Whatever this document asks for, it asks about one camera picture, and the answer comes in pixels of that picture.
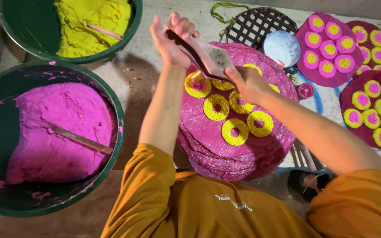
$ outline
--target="hand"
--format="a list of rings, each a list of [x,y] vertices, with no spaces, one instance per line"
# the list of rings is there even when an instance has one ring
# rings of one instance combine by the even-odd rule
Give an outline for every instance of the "hand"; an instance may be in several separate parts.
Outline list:
[[[186,17],[181,18],[177,12],[170,14],[170,24],[172,31],[179,35],[183,40],[193,36],[199,37],[199,32],[195,31],[195,25],[189,22]],[[149,27],[155,47],[160,52],[165,64],[179,66],[188,69],[191,65],[190,59],[170,40],[168,40],[161,30],[161,20],[155,16],[154,22]]]
[[[263,94],[274,92],[256,69],[242,66],[236,66],[236,69],[229,67],[224,72],[235,83],[245,101],[260,106]]]

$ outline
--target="yellow dough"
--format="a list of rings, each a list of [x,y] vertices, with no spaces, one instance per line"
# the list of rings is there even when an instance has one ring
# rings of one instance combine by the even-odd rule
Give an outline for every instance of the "yellow dough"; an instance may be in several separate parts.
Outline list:
[[[87,27],[94,24],[120,35],[126,32],[131,18],[127,0],[55,0],[61,23],[62,57],[90,56],[119,42]]]

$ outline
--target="green basin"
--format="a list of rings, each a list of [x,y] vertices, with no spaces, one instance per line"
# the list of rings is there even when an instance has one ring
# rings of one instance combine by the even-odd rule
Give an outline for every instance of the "green basin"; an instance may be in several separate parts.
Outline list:
[[[51,72],[67,78],[48,80]],[[123,109],[113,90],[91,71],[70,63],[49,61],[24,63],[0,73],[0,180],[5,180],[8,160],[19,142],[19,110],[13,99],[30,89],[65,82],[82,83],[91,86],[112,105],[117,115],[117,123],[123,125]],[[67,183],[23,182],[5,185],[0,189],[0,214],[5,216],[41,216],[49,214],[79,201],[93,191],[108,175],[119,156],[123,144],[123,134],[118,133],[114,152],[106,166],[97,174],[84,180]],[[50,192],[42,201],[32,198],[30,193]]]
[[[129,0],[133,20],[124,39],[97,54],[67,58],[56,53],[60,48],[60,21],[53,0],[0,0],[1,24],[23,49],[43,60],[82,64],[115,57],[132,39],[142,18],[142,0]]]

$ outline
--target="orange shirt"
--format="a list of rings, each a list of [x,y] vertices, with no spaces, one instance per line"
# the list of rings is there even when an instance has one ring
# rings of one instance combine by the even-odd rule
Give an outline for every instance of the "orange shirt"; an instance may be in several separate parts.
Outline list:
[[[306,221],[238,182],[177,173],[172,158],[139,144],[101,237],[381,237],[381,171],[331,181]]]

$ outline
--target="green strap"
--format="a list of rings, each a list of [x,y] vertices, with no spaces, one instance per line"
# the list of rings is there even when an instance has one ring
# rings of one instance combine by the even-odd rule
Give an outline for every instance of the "green strap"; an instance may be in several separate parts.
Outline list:
[[[232,18],[228,21],[225,21],[224,18],[220,14],[214,12],[216,10],[216,8],[218,8],[218,7],[225,7],[225,8],[240,7],[240,8],[246,8],[248,10],[250,9],[246,5],[238,5],[235,3],[226,3],[226,2],[215,3],[209,12],[211,13],[211,16],[213,16],[214,18],[216,18],[217,20],[219,20],[222,23],[231,23],[231,22],[235,23],[236,21],[234,18]]]

